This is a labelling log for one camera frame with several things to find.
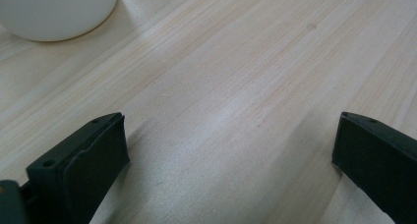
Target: wooden table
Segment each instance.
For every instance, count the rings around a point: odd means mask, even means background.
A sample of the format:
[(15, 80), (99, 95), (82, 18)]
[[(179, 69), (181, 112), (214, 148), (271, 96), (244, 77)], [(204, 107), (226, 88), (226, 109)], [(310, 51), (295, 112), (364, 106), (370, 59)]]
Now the wooden table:
[(417, 0), (118, 0), (95, 30), (0, 28), (0, 175), (126, 115), (91, 223), (392, 223), (330, 163), (350, 111), (417, 138)]

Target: light wood surface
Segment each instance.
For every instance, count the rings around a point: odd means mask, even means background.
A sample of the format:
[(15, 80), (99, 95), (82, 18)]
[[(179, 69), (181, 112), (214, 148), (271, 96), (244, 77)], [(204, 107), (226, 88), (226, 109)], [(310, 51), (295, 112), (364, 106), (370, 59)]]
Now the light wood surface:
[(91, 223), (392, 223), (331, 152), (342, 111), (417, 138), (416, 92), (417, 0), (118, 0), (66, 41), (0, 27), (0, 178), (120, 111)]

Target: white round object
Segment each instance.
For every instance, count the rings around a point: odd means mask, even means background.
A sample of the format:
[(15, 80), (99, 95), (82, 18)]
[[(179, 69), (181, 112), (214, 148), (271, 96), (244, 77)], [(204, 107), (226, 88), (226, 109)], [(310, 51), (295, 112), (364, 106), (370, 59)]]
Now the white round object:
[(0, 0), (0, 24), (20, 37), (54, 41), (101, 24), (116, 0)]

